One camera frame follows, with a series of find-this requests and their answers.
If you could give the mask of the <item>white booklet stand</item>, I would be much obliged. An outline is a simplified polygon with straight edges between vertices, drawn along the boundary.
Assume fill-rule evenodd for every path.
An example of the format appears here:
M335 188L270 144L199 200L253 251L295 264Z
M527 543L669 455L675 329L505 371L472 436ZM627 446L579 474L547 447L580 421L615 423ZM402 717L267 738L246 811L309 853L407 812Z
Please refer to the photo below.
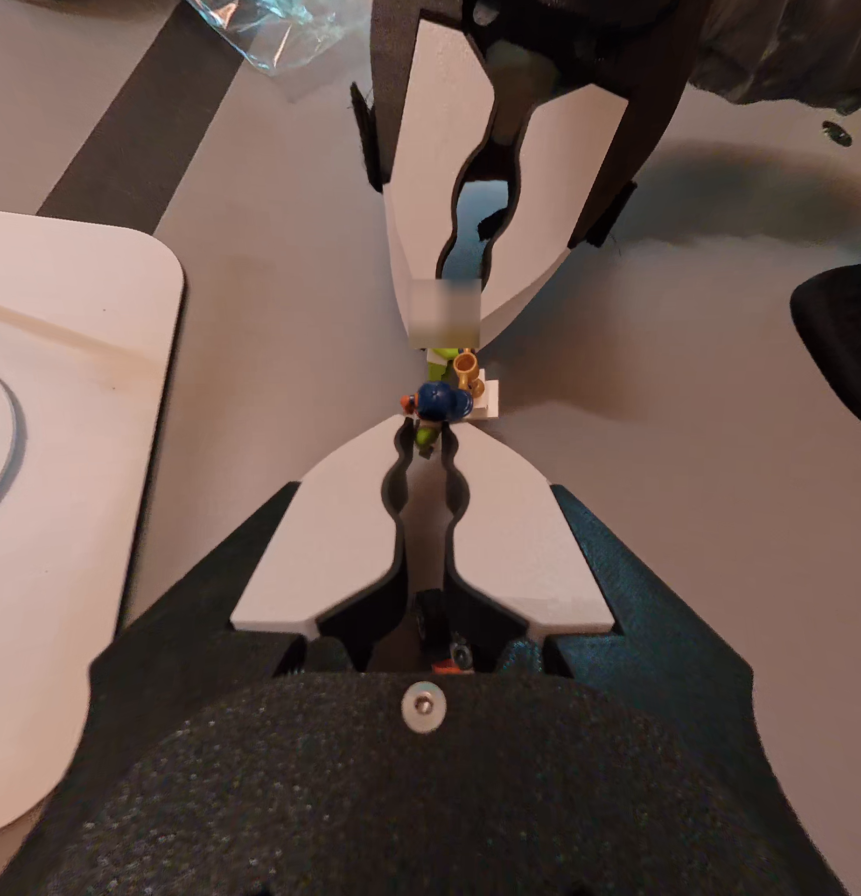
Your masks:
M0 211L0 830L81 739L184 288L145 233Z

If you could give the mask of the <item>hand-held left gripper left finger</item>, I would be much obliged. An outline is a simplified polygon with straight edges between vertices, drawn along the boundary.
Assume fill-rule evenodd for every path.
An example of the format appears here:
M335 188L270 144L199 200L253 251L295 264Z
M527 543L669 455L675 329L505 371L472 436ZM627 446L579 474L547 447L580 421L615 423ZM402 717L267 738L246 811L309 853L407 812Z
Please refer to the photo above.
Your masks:
M231 623L239 631L319 633L381 586L402 558L407 419L388 418L302 478Z

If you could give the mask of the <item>orange lego race car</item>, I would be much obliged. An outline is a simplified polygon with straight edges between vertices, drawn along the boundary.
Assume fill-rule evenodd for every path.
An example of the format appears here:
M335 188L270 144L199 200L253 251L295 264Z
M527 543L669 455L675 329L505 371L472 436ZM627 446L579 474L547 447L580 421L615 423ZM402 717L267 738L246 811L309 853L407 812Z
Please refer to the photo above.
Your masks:
M450 624L444 591L439 588L418 591L413 612L421 649L432 671L438 675L473 674L471 646Z

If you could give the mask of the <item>clear plastic bag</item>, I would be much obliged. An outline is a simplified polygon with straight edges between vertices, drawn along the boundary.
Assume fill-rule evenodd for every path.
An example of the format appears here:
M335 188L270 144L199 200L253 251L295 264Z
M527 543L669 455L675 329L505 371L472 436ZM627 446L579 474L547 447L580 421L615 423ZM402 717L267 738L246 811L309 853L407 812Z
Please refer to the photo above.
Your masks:
M258 71L306 66L345 39L367 33L370 1L190 1L189 5Z

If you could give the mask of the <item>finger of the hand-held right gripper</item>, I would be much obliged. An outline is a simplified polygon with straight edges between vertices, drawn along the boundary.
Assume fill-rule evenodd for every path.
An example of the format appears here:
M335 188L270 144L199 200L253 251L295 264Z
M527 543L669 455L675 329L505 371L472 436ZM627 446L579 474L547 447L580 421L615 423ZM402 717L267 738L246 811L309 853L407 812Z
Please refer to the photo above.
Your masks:
M392 173L384 187L395 298L410 337L478 337L480 282L442 279L457 235L456 193L490 135L495 91L461 30L417 30Z
M628 100L589 84L537 104L521 133L514 205L483 261L479 345L491 343L569 255Z

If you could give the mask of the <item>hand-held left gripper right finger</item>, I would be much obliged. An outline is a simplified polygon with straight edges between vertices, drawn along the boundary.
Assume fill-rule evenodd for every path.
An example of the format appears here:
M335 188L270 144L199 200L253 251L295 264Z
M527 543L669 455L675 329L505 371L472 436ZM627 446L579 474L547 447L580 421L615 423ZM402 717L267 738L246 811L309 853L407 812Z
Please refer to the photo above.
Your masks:
M472 423L445 431L447 573L534 640L604 634L615 618L552 485Z

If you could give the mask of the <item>black mesh office chair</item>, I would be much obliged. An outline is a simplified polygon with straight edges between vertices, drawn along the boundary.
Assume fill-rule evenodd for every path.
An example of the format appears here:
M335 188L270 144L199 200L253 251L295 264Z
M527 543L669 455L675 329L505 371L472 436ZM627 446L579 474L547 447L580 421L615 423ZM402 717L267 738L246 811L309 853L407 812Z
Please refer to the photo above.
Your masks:
M795 329L829 387L861 420L861 263L801 283L790 308Z

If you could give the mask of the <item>person's right forearm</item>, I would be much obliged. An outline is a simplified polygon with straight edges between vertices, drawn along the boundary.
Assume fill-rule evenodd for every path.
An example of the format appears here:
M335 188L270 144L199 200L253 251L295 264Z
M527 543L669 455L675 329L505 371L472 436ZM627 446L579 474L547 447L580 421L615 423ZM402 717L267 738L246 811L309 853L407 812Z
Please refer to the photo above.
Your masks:
M689 82L735 105L861 109L861 1L716 1Z

